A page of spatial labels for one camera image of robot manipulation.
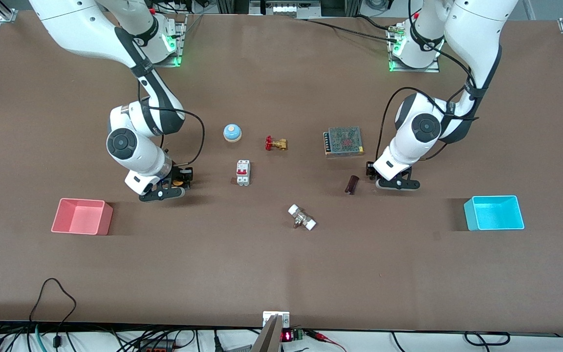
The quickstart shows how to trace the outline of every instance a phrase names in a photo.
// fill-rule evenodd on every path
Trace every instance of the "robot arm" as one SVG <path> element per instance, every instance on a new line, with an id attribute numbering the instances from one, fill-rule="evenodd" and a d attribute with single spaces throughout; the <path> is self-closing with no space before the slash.
<path id="1" fill-rule="evenodd" d="M 149 52 L 161 60 L 170 53 L 160 43 L 164 40 L 159 30 L 163 16 L 152 16 L 143 2 L 102 0 L 100 3 L 111 9 L 123 25 L 121 28 L 109 22 L 93 0 L 30 3 L 58 45 L 74 54 L 124 64 L 147 90 L 148 98 L 112 110 L 107 150 L 116 162 L 130 169 L 125 183 L 141 196 L 148 193 L 173 167 L 170 157 L 149 138 L 177 132 L 184 121 L 183 113 L 172 110 L 181 110 L 181 103 L 146 55 Z M 182 189 L 173 197 L 184 193 Z"/>
<path id="2" fill-rule="evenodd" d="M 402 189 L 399 180 L 401 173 L 419 161 L 436 141 L 455 143 L 466 136 L 501 58 L 501 47 L 498 44 L 501 29 L 517 2 L 456 0 L 443 7 L 438 0 L 425 0 L 417 20 L 426 18 L 428 22 L 422 27 L 425 32 L 420 35 L 425 37 L 427 28 L 430 27 L 433 29 L 433 37 L 436 37 L 436 27 L 442 23 L 442 17 L 446 18 L 444 36 L 455 53 L 471 68 L 472 80 L 467 78 L 465 91 L 457 103 L 447 104 L 444 100 L 435 98 L 434 105 L 420 93 L 405 98 L 395 118 L 397 134 L 382 156 L 373 163 L 375 171 L 384 178 L 377 180 L 377 187 Z M 422 17 L 427 10 L 433 13 Z M 448 14 L 444 16 L 443 12 L 446 10 Z M 404 27 L 409 28 L 409 24 L 404 24 Z M 408 62 L 429 65 L 435 51 L 428 54 L 422 44 L 411 41 L 413 38 L 406 32 L 406 45 L 402 54 L 411 58 L 415 51 L 419 59 Z"/>

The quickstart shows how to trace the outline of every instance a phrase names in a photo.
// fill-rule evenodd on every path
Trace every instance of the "table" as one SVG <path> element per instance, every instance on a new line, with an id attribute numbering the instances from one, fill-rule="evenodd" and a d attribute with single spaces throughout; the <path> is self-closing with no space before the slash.
<path id="1" fill-rule="evenodd" d="M 328 21 L 379 34 L 362 20 Z M 414 167 L 417 192 L 377 190 L 364 166 L 391 93 L 411 85 L 445 98 L 463 83 L 456 65 L 391 73 L 383 42 L 283 16 L 206 15 L 189 36 L 183 66 L 160 74 L 206 124 L 193 189 L 140 203 L 105 150 L 109 110 L 136 98 L 128 69 L 65 52 L 33 13 L 2 25 L 0 319 L 27 319 L 53 276 L 78 300 L 72 321 L 257 326 L 263 310 L 279 309 L 313 328 L 563 333 L 555 22 L 507 23 L 480 119 Z M 242 127 L 239 143 L 223 140 L 227 123 Z M 361 127 L 367 153 L 326 159 L 322 132 L 349 125 Z M 288 150 L 265 151 L 268 134 Z M 199 138 L 190 119 L 165 147 L 188 160 Z M 230 182 L 242 158 L 249 187 Z M 361 181 L 347 196 L 351 174 Z M 518 195 L 526 229 L 468 232 L 462 204 L 485 194 Z M 110 235 L 51 233 L 60 198 L 111 203 Z M 293 203 L 315 230 L 292 228 Z M 49 286 L 36 319 L 69 309 Z"/>

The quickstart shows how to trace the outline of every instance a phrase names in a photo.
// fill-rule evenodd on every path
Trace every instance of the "electrical wire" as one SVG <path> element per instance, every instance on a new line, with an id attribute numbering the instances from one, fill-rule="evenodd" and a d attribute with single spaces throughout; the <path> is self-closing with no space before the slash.
<path id="1" fill-rule="evenodd" d="M 324 334 L 321 334 L 320 332 L 315 332 L 314 330 L 309 330 L 309 329 L 304 329 L 303 330 L 305 332 L 305 334 L 307 336 L 310 336 L 311 338 L 320 341 L 320 342 L 324 342 L 324 343 L 330 343 L 332 345 L 338 346 L 340 348 L 342 348 L 342 350 L 344 352 L 346 352 L 346 348 L 344 348 L 342 345 L 340 345 L 339 343 L 333 341 L 332 339 L 328 338 L 327 336 L 325 336 Z"/>
<path id="2" fill-rule="evenodd" d="M 16 339 L 18 339 L 18 337 L 21 335 L 22 330 L 20 330 L 18 333 L 16 333 L 16 335 L 14 335 L 14 338 L 12 339 L 12 341 L 10 341 L 10 345 L 7 346 L 7 348 L 4 350 L 4 352 L 9 352 L 12 350 L 12 347 L 14 346 L 14 342 L 16 341 Z"/>
<path id="3" fill-rule="evenodd" d="M 320 24 L 320 25 L 322 25 L 322 26 L 331 27 L 331 28 L 333 28 L 333 29 L 339 29 L 340 31 L 344 31 L 344 32 L 349 32 L 349 33 L 357 34 L 358 36 L 364 36 L 364 37 L 367 37 L 367 38 L 374 38 L 374 39 L 384 40 L 384 41 L 386 41 L 386 42 L 391 42 L 391 43 L 396 43 L 396 42 L 397 42 L 397 40 L 394 40 L 394 39 L 392 39 L 392 38 L 386 38 L 386 37 L 380 37 L 380 36 L 373 36 L 373 34 L 362 33 L 362 32 L 358 32 L 358 31 L 353 31 L 352 29 L 343 28 L 343 27 L 338 27 L 338 26 L 335 26 L 335 25 L 329 24 L 329 23 L 316 22 L 316 21 L 310 21 L 310 20 L 302 20 L 302 21 L 309 22 L 309 23 Z"/>
<path id="4" fill-rule="evenodd" d="M 440 147 L 440 149 L 438 149 L 437 152 L 435 152 L 434 154 L 431 154 L 431 156 L 428 156 L 427 158 L 420 158 L 420 159 L 418 159 L 418 161 L 424 162 L 425 160 L 429 160 L 429 159 L 433 158 L 434 156 L 440 154 L 440 152 L 441 152 L 442 150 L 444 150 L 444 149 L 447 147 L 447 145 L 448 145 L 447 143 L 444 143 L 444 144 L 442 145 L 442 147 Z"/>
<path id="5" fill-rule="evenodd" d="M 401 344 L 398 342 L 397 335 L 395 335 L 395 332 L 391 331 L 390 333 L 392 334 L 393 339 L 395 339 L 395 344 L 397 344 L 397 348 L 398 348 L 401 352 L 405 352 L 405 350 L 403 349 L 403 347 L 401 347 Z"/>
<path id="6" fill-rule="evenodd" d="M 481 343 L 475 343 L 473 341 L 471 341 L 469 339 L 469 334 L 473 334 L 475 335 L 479 341 L 481 341 Z M 490 352 L 490 346 L 505 346 L 508 343 L 510 343 L 510 341 L 512 340 L 512 337 L 510 336 L 510 334 L 508 332 L 505 332 L 503 334 L 500 334 L 501 336 L 507 336 L 507 339 L 503 342 L 497 342 L 497 343 L 488 343 L 485 341 L 485 339 L 482 338 L 482 336 L 476 332 L 476 331 L 465 331 L 464 332 L 464 339 L 466 340 L 467 343 L 473 345 L 473 346 L 477 346 L 477 347 L 484 347 L 486 352 Z"/>
<path id="7" fill-rule="evenodd" d="M 382 25 L 380 25 L 380 24 L 377 24 L 376 22 L 373 21 L 373 19 L 371 19 L 371 18 L 368 17 L 368 16 L 364 16 L 363 14 L 357 14 L 357 15 L 355 15 L 355 16 L 353 16 L 353 17 L 355 17 L 355 18 L 363 18 L 364 20 L 367 20 L 373 27 L 376 27 L 376 28 L 379 28 L 379 29 L 383 29 L 384 31 L 387 31 L 387 30 L 388 30 L 388 27 L 391 27 L 391 26 L 382 26 Z"/>
<path id="8" fill-rule="evenodd" d="M 201 118 L 199 118 L 199 116 L 197 116 L 196 114 L 194 114 L 194 113 L 192 113 L 188 110 L 175 109 L 175 108 L 150 107 L 148 105 L 143 105 L 143 101 L 140 98 L 140 84 L 139 83 L 138 83 L 138 102 L 141 104 L 141 106 L 147 106 L 149 109 L 152 109 L 152 110 L 172 111 L 172 112 L 180 112 L 180 113 L 189 114 L 190 116 L 196 118 L 197 121 L 199 121 L 199 123 L 201 124 L 201 145 L 199 146 L 199 150 L 197 151 L 197 154 L 195 155 L 195 157 L 192 158 L 192 160 L 190 160 L 190 162 L 177 163 L 177 166 L 186 166 L 186 165 L 190 165 L 190 164 L 194 163 L 195 160 L 197 160 L 197 158 L 199 158 L 199 155 L 201 154 L 201 150 L 203 150 L 203 143 L 205 143 L 205 125 L 203 124 L 203 120 L 201 120 Z M 163 143 L 164 143 L 164 139 L 161 140 L 160 147 L 162 147 Z"/>
<path id="9" fill-rule="evenodd" d="M 197 24 L 197 23 L 201 20 L 201 18 L 203 18 L 203 14 L 205 14 L 206 12 L 208 12 L 208 11 L 210 11 L 211 9 L 214 8 L 212 5 L 213 5 L 213 4 L 210 3 L 210 5 L 208 6 L 209 8 L 206 7 L 205 9 L 201 10 L 200 13 L 197 13 L 197 14 L 199 15 L 199 17 L 197 17 L 197 19 L 195 20 L 195 22 L 193 22 L 192 25 L 190 25 L 190 26 L 188 26 L 188 27 L 186 28 L 186 31 L 184 32 L 184 36 L 186 35 L 186 33 L 188 33 L 188 31 L 189 31 L 190 29 L 192 29 L 192 28 L 195 27 L 195 24 Z"/>
<path id="10" fill-rule="evenodd" d="M 191 330 L 191 331 L 192 331 L 192 333 L 193 333 L 192 338 L 190 338 L 190 341 L 188 341 L 188 342 L 187 342 L 185 345 L 183 345 L 183 346 L 178 346 L 178 345 L 177 345 L 177 335 L 179 335 L 179 333 L 181 332 L 181 330 L 179 330 L 179 331 L 177 332 L 177 334 L 175 335 L 175 339 L 173 339 L 173 346 L 174 346 L 175 350 L 178 350 L 178 349 L 180 349 L 180 348 L 184 348 L 184 347 L 190 345 L 190 344 L 195 340 L 195 330 Z"/>
<path id="11" fill-rule="evenodd" d="M 195 330 L 195 336 L 197 340 L 197 352 L 201 352 L 201 346 L 199 346 L 199 330 Z"/>
<path id="12" fill-rule="evenodd" d="M 29 318 L 28 321 L 31 324 L 32 321 L 32 316 L 34 315 L 34 313 L 36 312 L 36 308 L 38 307 L 38 303 L 41 301 L 41 298 L 43 296 L 43 290 L 45 289 L 45 285 L 47 285 L 47 283 L 49 281 L 54 281 L 55 283 L 58 284 L 58 287 L 60 288 L 60 291 L 62 291 L 62 293 L 64 293 L 67 297 L 69 297 L 69 299 L 71 299 L 71 301 L 73 302 L 73 308 L 71 308 L 71 311 L 69 312 L 69 314 L 67 314 L 58 324 L 58 327 L 56 328 L 56 338 L 58 338 L 58 334 L 60 333 L 60 327 L 62 326 L 62 324 L 64 324 L 65 320 L 67 320 L 71 314 L 73 314 L 73 312 L 75 311 L 75 308 L 78 306 L 78 302 L 75 300 L 75 298 L 73 298 L 73 296 L 71 296 L 71 294 L 69 294 L 69 292 L 67 292 L 65 290 L 64 287 L 62 287 L 62 284 L 60 283 L 60 281 L 58 281 L 58 279 L 56 278 L 49 278 L 47 280 L 45 280 L 43 282 L 43 285 L 41 286 L 41 291 L 38 294 L 38 299 L 36 299 L 36 303 L 34 303 L 34 306 L 32 307 L 31 312 L 29 313 Z"/>
<path id="13" fill-rule="evenodd" d="M 31 328 L 31 323 L 27 323 L 27 334 L 25 334 L 25 341 L 27 342 L 27 350 L 29 352 L 32 352 L 32 346 L 29 345 L 29 334 L 30 334 L 30 328 Z"/>
<path id="14" fill-rule="evenodd" d="M 69 330 L 65 330 L 65 334 L 66 334 L 66 339 L 69 340 L 69 345 L 71 345 L 71 349 L 73 350 L 73 352 L 78 352 L 75 349 L 75 345 L 73 345 L 73 341 L 71 341 L 71 336 L 69 336 Z"/>
<path id="15" fill-rule="evenodd" d="M 121 341 L 121 338 L 119 338 L 119 336 L 116 334 L 116 331 L 114 330 L 114 328 L 110 328 L 110 330 L 112 330 L 112 335 L 114 335 L 114 337 L 116 338 L 116 341 L 118 341 L 119 346 L 121 346 L 121 348 L 123 347 L 123 342 Z"/>

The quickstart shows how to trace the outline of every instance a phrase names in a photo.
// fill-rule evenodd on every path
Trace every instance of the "black cable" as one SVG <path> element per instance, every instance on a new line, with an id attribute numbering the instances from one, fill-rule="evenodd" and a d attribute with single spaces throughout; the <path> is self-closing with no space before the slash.
<path id="1" fill-rule="evenodd" d="M 199 346 L 199 330 L 195 330 L 195 336 L 197 340 L 197 352 L 201 352 L 201 346 Z"/>
<path id="2" fill-rule="evenodd" d="M 449 100 L 447 100 L 447 106 L 449 106 L 449 103 L 451 102 L 451 100 L 453 100 L 453 98 L 455 98 L 458 94 L 462 93 L 463 90 L 464 90 L 464 86 L 462 86 L 455 93 L 453 93 L 453 95 L 451 97 L 449 97 Z"/>
<path id="3" fill-rule="evenodd" d="M 116 350 L 116 352 L 127 352 L 127 349 L 136 347 L 136 344 L 142 342 L 144 339 L 150 339 L 153 335 L 162 332 L 163 329 L 165 329 L 164 326 L 159 330 L 145 330 L 141 336 L 123 344 L 123 347 Z"/>
<path id="4" fill-rule="evenodd" d="M 380 24 L 377 24 L 377 23 L 375 23 L 375 22 L 373 21 L 372 18 L 370 18 L 370 17 L 368 17 L 368 16 L 364 16 L 363 14 L 357 14 L 357 15 L 355 15 L 355 16 L 353 16 L 353 17 L 355 17 L 355 18 L 363 18 L 364 20 L 367 20 L 373 27 L 377 27 L 377 28 L 379 28 L 379 29 L 383 29 L 384 31 L 387 31 L 387 30 L 388 30 L 388 27 L 391 27 L 391 26 L 382 26 L 382 25 L 380 25 Z"/>
<path id="5" fill-rule="evenodd" d="M 329 24 L 329 23 L 316 22 L 316 21 L 310 21 L 310 20 L 302 20 L 302 21 L 320 24 L 320 25 L 322 25 L 322 26 L 327 26 L 327 27 L 331 27 L 331 28 L 334 28 L 334 29 L 339 29 L 339 30 L 341 30 L 341 31 L 345 31 L 345 32 L 357 34 L 358 36 L 364 36 L 364 37 L 368 37 L 368 38 L 374 38 L 374 39 L 379 39 L 379 40 L 385 40 L 386 42 L 391 42 L 391 43 L 396 43 L 396 42 L 397 42 L 397 40 L 394 40 L 394 39 L 391 39 L 391 38 L 380 37 L 380 36 L 373 36 L 373 34 L 367 34 L 367 33 L 362 33 L 362 32 L 358 32 L 358 31 L 353 31 L 353 30 L 351 30 L 351 29 L 347 29 L 347 28 L 342 28 L 342 27 L 334 26 L 333 24 Z"/>
<path id="6" fill-rule="evenodd" d="M 188 342 L 187 342 L 185 345 L 183 345 L 183 346 L 178 346 L 178 345 L 177 345 L 177 335 L 175 335 L 175 339 L 174 339 L 174 341 L 173 341 L 173 345 L 174 345 L 174 347 L 175 347 L 175 350 L 178 350 L 178 349 L 180 349 L 180 348 L 184 348 L 184 347 L 190 345 L 190 344 L 195 340 L 195 330 L 191 330 L 191 331 L 193 332 L 192 338 L 190 338 L 190 341 L 188 341 Z"/>
<path id="7" fill-rule="evenodd" d="M 221 345 L 221 339 L 218 338 L 216 329 L 214 329 L 214 352 L 225 352 L 223 345 Z"/>
<path id="8" fill-rule="evenodd" d="M 18 333 L 16 333 L 16 335 L 14 335 L 14 338 L 12 339 L 12 341 L 10 341 L 10 345 L 7 346 L 7 348 L 4 350 L 4 352 L 9 352 L 12 350 L 12 347 L 14 346 L 14 342 L 16 341 L 16 339 L 18 339 L 18 337 L 21 335 L 22 330 L 20 330 Z"/>
<path id="9" fill-rule="evenodd" d="M 143 102 L 140 98 L 140 84 L 138 84 L 138 102 L 143 105 Z M 177 163 L 178 166 L 186 166 L 186 165 L 190 165 L 192 163 L 195 162 L 195 160 L 197 160 L 197 158 L 199 158 L 199 154 L 201 154 L 201 150 L 203 150 L 203 143 L 205 143 L 205 125 L 203 124 L 203 120 L 201 120 L 201 118 L 199 118 L 199 116 L 197 116 L 196 114 L 187 111 L 187 110 L 182 110 L 182 109 L 175 109 L 175 108 L 160 108 L 160 107 L 149 107 L 147 106 L 149 109 L 152 110 L 159 110 L 159 111 L 173 111 L 173 112 L 180 112 L 180 113 L 185 113 L 185 114 L 189 114 L 190 116 L 194 117 L 197 119 L 197 121 L 199 121 L 199 123 L 201 124 L 201 145 L 199 146 L 199 150 L 197 151 L 197 154 L 195 155 L 195 157 L 190 160 L 190 162 L 187 163 Z"/>
<path id="10" fill-rule="evenodd" d="M 123 342 L 121 341 L 121 338 L 119 338 L 119 336 L 116 334 L 116 331 L 114 331 L 114 328 L 110 327 L 110 330 L 112 330 L 112 335 L 114 335 L 114 337 L 116 338 L 116 341 L 118 341 L 119 346 L 121 346 L 121 348 L 123 347 Z"/>
<path id="11" fill-rule="evenodd" d="M 27 350 L 29 352 L 32 352 L 32 346 L 29 345 L 29 334 L 31 333 L 31 327 L 32 327 L 32 324 L 27 323 L 27 335 L 25 335 L 25 340 L 27 341 Z"/>
<path id="12" fill-rule="evenodd" d="M 401 347 L 400 343 L 398 342 L 397 335 L 395 335 L 395 332 L 391 331 L 390 333 L 392 334 L 393 338 L 395 339 L 395 343 L 397 344 L 398 349 L 399 349 L 401 352 L 405 352 L 405 350 L 403 349 L 403 347 Z"/>
<path id="13" fill-rule="evenodd" d="M 73 350 L 73 352 L 78 352 L 78 351 L 75 349 L 75 346 L 73 345 L 73 341 L 71 341 L 71 336 L 69 336 L 69 330 L 65 329 L 65 334 L 66 334 L 66 339 L 69 340 L 69 345 L 71 345 L 71 349 Z"/>
<path id="14" fill-rule="evenodd" d="M 158 347 L 159 343 L 161 343 L 163 339 L 166 338 L 166 339 L 167 339 L 167 342 L 168 342 L 168 335 L 171 334 L 171 332 L 172 332 L 172 331 L 166 332 L 165 334 L 160 335 L 159 338 L 156 338 L 157 341 L 156 341 L 156 344 L 152 347 L 152 351 L 156 350 L 156 347 Z M 150 345 L 150 344 L 147 344 L 147 345 L 141 347 L 140 350 L 142 351 L 144 347 L 147 347 L 147 346 L 149 346 L 149 345 Z"/>
<path id="15" fill-rule="evenodd" d="M 420 159 L 418 159 L 418 161 L 424 162 L 425 160 L 429 160 L 429 159 L 433 158 L 434 156 L 440 154 L 440 152 L 441 152 L 443 149 L 445 149 L 445 148 L 447 147 L 447 145 L 448 145 L 447 143 L 444 143 L 444 144 L 442 145 L 442 147 L 440 147 L 440 149 L 438 149 L 437 152 L 435 152 L 434 154 L 431 154 L 431 156 L 428 156 L 427 158 L 420 158 Z"/>
<path id="16" fill-rule="evenodd" d="M 481 341 L 481 343 L 475 343 L 475 342 L 471 341 L 469 339 L 469 334 L 475 335 L 479 339 L 479 341 Z M 487 343 L 485 341 L 485 339 L 483 339 L 482 336 L 476 331 L 465 331 L 464 332 L 464 339 L 466 340 L 467 343 L 469 343 L 473 346 L 477 346 L 477 347 L 484 347 L 486 352 L 490 352 L 490 346 L 505 346 L 508 343 L 510 343 L 510 341 L 512 340 L 512 337 L 510 336 L 510 334 L 508 332 L 505 332 L 505 333 L 500 334 L 500 335 L 506 336 L 507 339 L 503 342 Z"/>
<path id="17" fill-rule="evenodd" d="M 49 281 L 54 281 L 55 283 L 58 284 L 58 287 L 60 288 L 60 290 L 62 291 L 62 293 L 64 293 L 67 297 L 69 297 L 71 299 L 71 301 L 73 302 L 73 308 L 71 309 L 71 311 L 69 312 L 69 314 L 67 314 L 64 319 L 62 319 L 60 321 L 60 323 L 58 324 L 58 327 L 56 328 L 56 337 L 54 337 L 54 339 L 59 338 L 60 336 L 58 335 L 60 333 L 60 327 L 62 326 L 62 324 L 64 324 L 65 320 L 67 320 L 71 314 L 73 314 L 73 312 L 75 311 L 75 308 L 78 306 L 78 302 L 75 300 L 75 298 L 73 298 L 73 296 L 71 296 L 71 294 L 69 294 L 69 292 L 67 292 L 65 290 L 64 287 L 62 287 L 62 284 L 60 283 L 60 281 L 58 281 L 58 279 L 56 278 L 49 278 L 47 280 L 45 280 L 43 282 L 43 285 L 41 286 L 41 291 L 38 294 L 38 299 L 36 299 L 36 303 L 34 303 L 34 307 L 32 307 L 31 312 L 29 312 L 29 323 L 32 323 L 32 316 L 34 315 L 34 312 L 36 312 L 36 308 L 38 307 L 38 303 L 41 301 L 41 297 L 43 296 L 43 290 L 45 289 L 45 285 L 47 285 L 47 283 Z"/>
<path id="18" fill-rule="evenodd" d="M 413 20 L 411 20 L 411 0 L 408 0 L 407 2 L 407 14 L 408 14 L 408 20 L 410 20 L 410 29 L 412 32 L 414 32 L 415 36 L 417 38 L 420 38 L 421 42 L 425 43 L 425 45 L 427 45 L 428 47 L 431 48 L 431 50 L 437 51 L 438 53 L 444 55 L 445 57 L 449 58 L 452 62 L 456 63 L 457 66 L 460 66 L 461 69 L 464 70 L 464 72 L 467 74 L 468 78 L 471 80 L 472 84 L 474 87 L 476 87 L 476 83 L 475 83 L 475 78 L 473 78 L 471 71 L 469 69 L 466 68 L 466 66 L 464 66 L 460 60 L 454 58 L 453 56 L 444 53 L 442 50 L 438 49 L 437 47 L 433 47 L 432 45 L 429 45 L 429 43 L 425 40 L 425 38 L 423 38 L 418 31 L 416 30 L 416 26 L 413 22 Z"/>

